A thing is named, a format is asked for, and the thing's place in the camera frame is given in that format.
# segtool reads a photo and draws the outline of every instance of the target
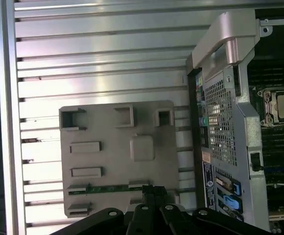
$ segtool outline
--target gray plastic mount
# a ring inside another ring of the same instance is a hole
[[[64,208],[82,217],[142,202],[142,185],[165,186],[174,203],[178,160],[171,101],[63,107]]]

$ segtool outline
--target warning label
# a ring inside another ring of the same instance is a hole
[[[215,210],[215,189],[214,189],[214,174],[213,167],[207,162],[202,162],[203,177],[205,188],[205,206]]]

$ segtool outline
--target metal mesh grille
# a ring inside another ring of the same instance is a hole
[[[231,174],[229,174],[228,172],[226,172],[226,171],[224,171],[222,169],[219,169],[219,168],[215,167],[215,170],[216,170],[217,173],[227,177],[228,179],[232,178]]]
[[[231,92],[221,80],[205,90],[205,98],[213,157],[237,165]]]

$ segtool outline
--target label sticker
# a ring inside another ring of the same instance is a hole
[[[211,164],[205,162],[202,162],[202,166],[205,188],[205,206],[212,210],[216,210],[213,167]]]
[[[211,163],[211,154],[208,152],[202,151],[202,160],[207,163]]]

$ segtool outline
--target cpu socket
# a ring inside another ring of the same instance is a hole
[[[284,125],[284,87],[267,88],[258,92],[263,98],[265,119],[260,124],[266,127]]]

